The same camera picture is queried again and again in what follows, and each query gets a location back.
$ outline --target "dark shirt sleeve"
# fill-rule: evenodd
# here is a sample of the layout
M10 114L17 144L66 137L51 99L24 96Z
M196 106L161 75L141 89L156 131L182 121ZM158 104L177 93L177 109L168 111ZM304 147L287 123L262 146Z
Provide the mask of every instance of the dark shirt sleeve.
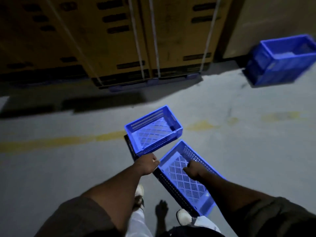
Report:
M106 211L95 201L77 197L61 204L35 237L120 236Z
M241 236L309 236L314 233L316 215L285 198L256 201L235 212L232 226Z

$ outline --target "gray floor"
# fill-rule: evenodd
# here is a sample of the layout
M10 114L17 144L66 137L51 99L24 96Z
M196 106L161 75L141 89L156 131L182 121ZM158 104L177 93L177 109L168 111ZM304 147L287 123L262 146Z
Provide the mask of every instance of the gray floor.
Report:
M316 213L316 67L295 84L256 89L235 68L235 62L218 63L199 83L118 94L89 81L3 89L0 235L33 236L63 201L131 165L124 125L165 104L184 126L181 138L228 180ZM169 206L167 228L177 226L174 199L153 175L141 183L149 229L154 233L161 199ZM217 207L209 218L235 236Z

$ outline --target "blue crate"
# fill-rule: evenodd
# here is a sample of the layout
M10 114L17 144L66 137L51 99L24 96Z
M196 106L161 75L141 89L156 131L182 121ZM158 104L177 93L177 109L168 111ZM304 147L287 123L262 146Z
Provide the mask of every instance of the blue crate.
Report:
M316 43L308 35L261 41L245 72L254 85L293 82L316 61Z
M154 175L190 215L207 216L215 202L204 185L189 178L184 172L183 168L188 165L190 160L202 163L208 171L221 176L183 140L180 140L160 159Z
M183 127L167 105L127 125L125 130L138 156L178 139Z

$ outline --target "cardboard box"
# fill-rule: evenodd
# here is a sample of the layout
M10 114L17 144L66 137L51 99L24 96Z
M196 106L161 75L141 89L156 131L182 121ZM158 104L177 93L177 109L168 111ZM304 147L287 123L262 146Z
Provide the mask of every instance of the cardboard box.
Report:
M78 65L37 0L0 0L0 12L0 74Z
M142 80L128 0L41 0L45 12L97 86ZM145 78L149 64L132 0Z
M232 0L222 0L204 68L212 62ZM161 77L199 72L216 0L153 0ZM153 76L158 77L149 0L141 0Z
M316 37L316 0L234 0L218 52L247 55L261 40L311 34Z

